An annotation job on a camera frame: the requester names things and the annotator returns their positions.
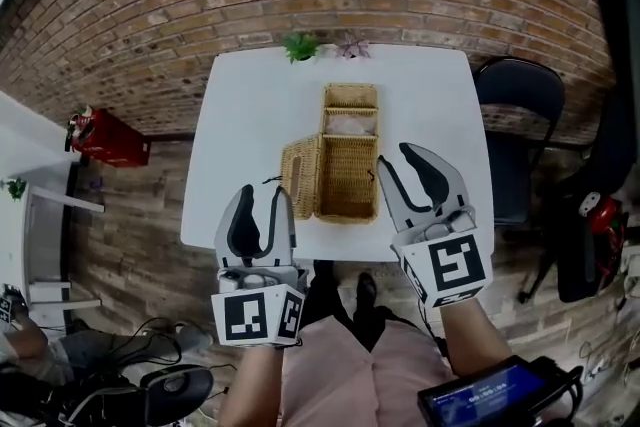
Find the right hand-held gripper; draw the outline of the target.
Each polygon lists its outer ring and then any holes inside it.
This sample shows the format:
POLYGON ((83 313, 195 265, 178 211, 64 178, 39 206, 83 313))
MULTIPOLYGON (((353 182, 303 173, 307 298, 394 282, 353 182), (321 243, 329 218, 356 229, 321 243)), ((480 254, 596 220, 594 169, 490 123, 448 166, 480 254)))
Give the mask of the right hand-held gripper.
POLYGON ((399 149, 416 171, 432 207, 416 206, 393 165, 379 156, 379 183, 398 232, 391 248, 422 305, 440 308, 469 300, 492 282, 493 271, 490 256, 480 251, 476 241, 475 213, 465 207, 469 203, 465 182, 436 153, 413 143, 400 143, 399 149), (424 224, 433 212, 453 213, 424 224))

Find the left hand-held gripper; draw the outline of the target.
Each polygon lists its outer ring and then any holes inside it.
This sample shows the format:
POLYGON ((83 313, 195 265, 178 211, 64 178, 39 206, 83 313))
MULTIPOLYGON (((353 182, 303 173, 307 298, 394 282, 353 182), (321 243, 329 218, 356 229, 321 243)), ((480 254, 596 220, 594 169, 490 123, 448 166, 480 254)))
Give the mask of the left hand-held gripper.
POLYGON ((291 198, 277 187, 271 200, 267 242, 253 218, 254 188, 243 186, 227 205, 214 237, 221 267, 211 296, 219 343, 292 346, 298 341, 306 298, 306 271, 291 265, 296 247, 291 198))

